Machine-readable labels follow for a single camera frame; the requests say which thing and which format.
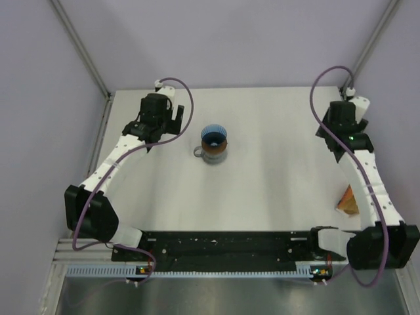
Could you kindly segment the blue glass ribbed dripper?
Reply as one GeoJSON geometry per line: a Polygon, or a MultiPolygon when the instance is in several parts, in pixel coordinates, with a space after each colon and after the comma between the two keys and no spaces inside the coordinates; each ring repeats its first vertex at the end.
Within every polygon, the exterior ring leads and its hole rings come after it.
{"type": "Polygon", "coordinates": [[[227,131],[219,124],[207,125],[201,131],[201,140],[209,146],[220,146],[226,139],[227,131]]]}

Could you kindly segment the grey glass coffee server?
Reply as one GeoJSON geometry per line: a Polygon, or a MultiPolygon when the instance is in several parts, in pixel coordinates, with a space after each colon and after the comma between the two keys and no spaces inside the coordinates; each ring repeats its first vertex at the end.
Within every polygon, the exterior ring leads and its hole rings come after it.
{"type": "Polygon", "coordinates": [[[213,153],[204,150],[203,146],[197,146],[194,148],[193,155],[196,158],[201,158],[209,165],[218,165],[225,161],[228,156],[228,151],[224,150],[221,153],[213,153]]]}

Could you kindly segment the orange coffee filter packet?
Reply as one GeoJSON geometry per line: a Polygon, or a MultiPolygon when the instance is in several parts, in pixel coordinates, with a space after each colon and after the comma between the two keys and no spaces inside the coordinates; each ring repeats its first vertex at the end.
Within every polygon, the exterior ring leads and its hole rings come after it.
{"type": "Polygon", "coordinates": [[[344,191],[344,194],[339,200],[335,210],[349,217],[353,217],[360,214],[358,205],[356,203],[350,185],[348,185],[347,189],[344,191]]]}

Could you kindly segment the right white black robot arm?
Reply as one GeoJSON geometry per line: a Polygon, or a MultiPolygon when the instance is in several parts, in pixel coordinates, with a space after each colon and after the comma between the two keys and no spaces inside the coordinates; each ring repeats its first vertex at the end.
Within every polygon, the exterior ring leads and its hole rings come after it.
{"type": "Polygon", "coordinates": [[[355,270],[377,269],[383,256],[385,225],[385,266],[398,269],[405,267],[419,242],[419,229],[404,222],[381,180],[373,144],[364,131],[368,122],[363,115],[368,106],[369,100],[363,97],[332,101],[316,133],[325,140],[348,180],[359,210],[360,231],[313,228],[315,237],[306,243],[306,252],[320,260],[331,251],[348,259],[355,270]]]}

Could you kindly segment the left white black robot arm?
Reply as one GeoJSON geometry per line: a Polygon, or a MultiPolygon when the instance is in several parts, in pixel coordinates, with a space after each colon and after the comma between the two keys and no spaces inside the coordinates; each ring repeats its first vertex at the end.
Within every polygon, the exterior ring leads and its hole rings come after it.
{"type": "Polygon", "coordinates": [[[66,221],[75,239],[86,236],[123,245],[138,261],[147,256],[149,245],[141,240],[142,231],[121,220],[113,199],[162,135],[180,135],[184,106],[175,106],[174,102],[173,87],[162,87],[142,98],[136,119],[124,127],[108,157],[79,186],[66,189],[66,221]]]}

